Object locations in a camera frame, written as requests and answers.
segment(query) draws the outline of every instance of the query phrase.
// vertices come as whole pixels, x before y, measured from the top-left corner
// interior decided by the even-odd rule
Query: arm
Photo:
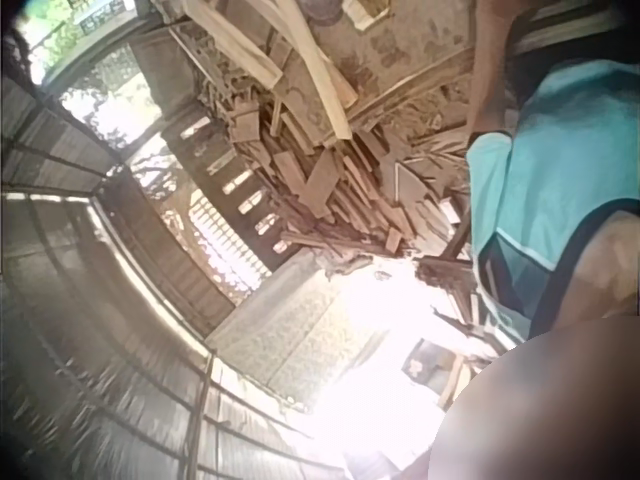
[[[476,57],[467,115],[469,133],[504,130],[504,63],[507,38],[516,18],[556,0],[478,0]]]

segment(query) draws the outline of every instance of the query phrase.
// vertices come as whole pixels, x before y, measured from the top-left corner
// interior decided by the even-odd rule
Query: teal shirt
[[[506,258],[514,284],[524,275],[516,257],[552,274],[591,212],[640,200],[640,66],[603,60],[553,71],[522,109],[514,139],[482,135],[467,161],[479,289],[496,316],[526,339],[534,308],[517,313],[492,298],[480,281],[478,255],[498,234],[517,252]],[[541,278],[517,285],[535,290],[523,293],[532,297],[525,303],[539,300]]]

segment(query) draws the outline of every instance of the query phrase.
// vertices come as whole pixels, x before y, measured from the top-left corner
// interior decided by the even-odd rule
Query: pile of wood scraps
[[[383,139],[366,132],[314,148],[278,101],[260,104],[248,92],[234,101],[229,137],[269,187],[288,224],[282,239],[340,256],[346,251],[399,256],[415,232],[404,209],[380,193]]]

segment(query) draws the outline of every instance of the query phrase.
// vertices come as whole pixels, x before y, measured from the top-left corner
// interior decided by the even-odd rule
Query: hand
[[[558,0],[478,0],[477,11],[505,20],[515,20],[529,10],[557,3]]]

